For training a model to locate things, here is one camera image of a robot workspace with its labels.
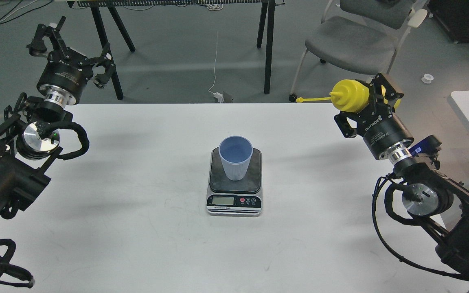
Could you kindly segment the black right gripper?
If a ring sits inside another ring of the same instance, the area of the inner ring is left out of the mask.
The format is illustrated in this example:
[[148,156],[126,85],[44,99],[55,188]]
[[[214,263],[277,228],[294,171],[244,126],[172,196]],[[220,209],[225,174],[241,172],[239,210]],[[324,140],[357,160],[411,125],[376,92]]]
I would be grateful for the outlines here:
[[[410,147],[414,137],[398,118],[396,110],[404,91],[388,74],[378,73],[367,80],[370,91],[369,105],[360,112],[344,112],[334,116],[334,121],[345,138],[363,137],[374,159],[385,160],[387,149],[399,144]],[[349,121],[355,122],[352,127]]]

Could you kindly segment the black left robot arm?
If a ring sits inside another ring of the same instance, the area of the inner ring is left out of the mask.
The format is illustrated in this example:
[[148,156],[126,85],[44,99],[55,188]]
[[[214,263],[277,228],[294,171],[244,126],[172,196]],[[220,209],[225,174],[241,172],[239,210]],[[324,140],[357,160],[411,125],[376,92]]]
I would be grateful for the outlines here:
[[[39,24],[27,46],[30,55],[47,59],[37,83],[41,96],[21,93],[14,107],[4,109],[0,125],[0,217],[4,219],[35,202],[51,181],[46,171],[55,160],[72,160],[89,150],[88,134],[73,122],[66,106],[80,102],[89,81],[103,88],[116,71],[109,43],[93,58],[67,46],[60,36],[65,20],[63,16],[58,24]],[[0,284],[31,288],[30,271],[11,264],[15,249],[15,241],[0,239]]]

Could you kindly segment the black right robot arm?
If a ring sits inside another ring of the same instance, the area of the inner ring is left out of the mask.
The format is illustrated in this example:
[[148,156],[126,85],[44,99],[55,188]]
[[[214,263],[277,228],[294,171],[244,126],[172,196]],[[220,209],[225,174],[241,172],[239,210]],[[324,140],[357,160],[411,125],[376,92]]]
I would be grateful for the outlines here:
[[[388,75],[370,82],[344,79],[333,87],[330,99],[339,110],[334,120],[346,138],[361,136],[376,160],[389,160],[392,173],[378,178],[372,194],[374,229],[384,247],[400,262],[469,282],[469,190],[439,171],[441,141],[431,135],[414,143],[398,118],[404,96]],[[377,199],[383,186],[384,209],[403,225],[419,226],[436,242],[435,252],[453,273],[430,269],[391,248],[377,224]]]

